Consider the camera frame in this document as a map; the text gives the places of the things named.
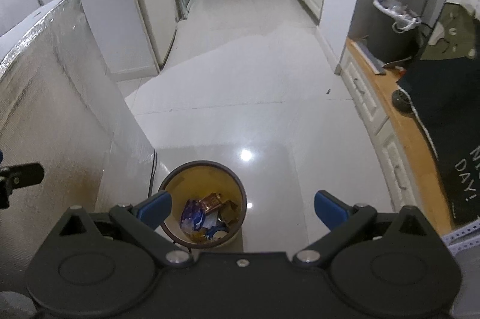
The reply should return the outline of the blue white plastic wrapper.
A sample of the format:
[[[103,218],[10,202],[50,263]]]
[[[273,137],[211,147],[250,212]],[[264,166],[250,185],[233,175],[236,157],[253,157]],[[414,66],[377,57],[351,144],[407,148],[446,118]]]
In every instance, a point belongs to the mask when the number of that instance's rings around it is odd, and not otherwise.
[[[197,200],[187,200],[181,214],[180,227],[186,234],[200,231],[205,221],[206,213]]]

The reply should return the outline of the dark red cigarette box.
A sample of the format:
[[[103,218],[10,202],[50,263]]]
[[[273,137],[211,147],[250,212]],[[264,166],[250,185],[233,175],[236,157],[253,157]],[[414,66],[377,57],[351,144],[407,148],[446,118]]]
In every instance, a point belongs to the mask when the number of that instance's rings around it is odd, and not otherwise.
[[[220,194],[211,193],[199,201],[207,216],[217,212],[217,216],[227,225],[239,219],[239,206],[229,199],[224,199]]]

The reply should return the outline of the round brown trash bin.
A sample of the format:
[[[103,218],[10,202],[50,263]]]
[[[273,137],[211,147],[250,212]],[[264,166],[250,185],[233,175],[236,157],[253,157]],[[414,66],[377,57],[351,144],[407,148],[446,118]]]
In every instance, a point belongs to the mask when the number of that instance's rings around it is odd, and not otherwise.
[[[229,245],[241,232],[247,195],[239,177],[214,161],[191,161],[174,169],[160,191],[172,199],[172,210],[160,224],[174,243],[191,250]]]

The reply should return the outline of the silver insulated table cover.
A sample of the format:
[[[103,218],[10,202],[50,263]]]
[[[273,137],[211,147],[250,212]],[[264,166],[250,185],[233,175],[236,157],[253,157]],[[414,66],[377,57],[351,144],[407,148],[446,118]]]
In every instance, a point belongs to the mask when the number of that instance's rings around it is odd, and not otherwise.
[[[1,289],[24,272],[72,205],[103,212],[151,194],[156,153],[126,104],[80,0],[52,0],[1,37],[4,165],[37,162],[42,182],[1,212]]]

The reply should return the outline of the black floor mat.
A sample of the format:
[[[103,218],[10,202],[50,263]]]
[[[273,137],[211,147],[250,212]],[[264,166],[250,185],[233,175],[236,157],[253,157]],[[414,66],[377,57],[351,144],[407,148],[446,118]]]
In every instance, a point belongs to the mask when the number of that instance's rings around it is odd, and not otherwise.
[[[479,218],[479,20],[447,2],[397,82],[430,142],[453,222]]]

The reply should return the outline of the dark bin with white bag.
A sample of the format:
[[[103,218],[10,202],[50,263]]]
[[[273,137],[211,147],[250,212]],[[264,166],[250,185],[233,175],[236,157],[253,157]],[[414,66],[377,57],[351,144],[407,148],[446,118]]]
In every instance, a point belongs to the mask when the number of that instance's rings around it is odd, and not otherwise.
[[[368,27],[367,48],[379,61],[405,61],[418,50],[421,17],[397,0],[373,0],[374,15]]]

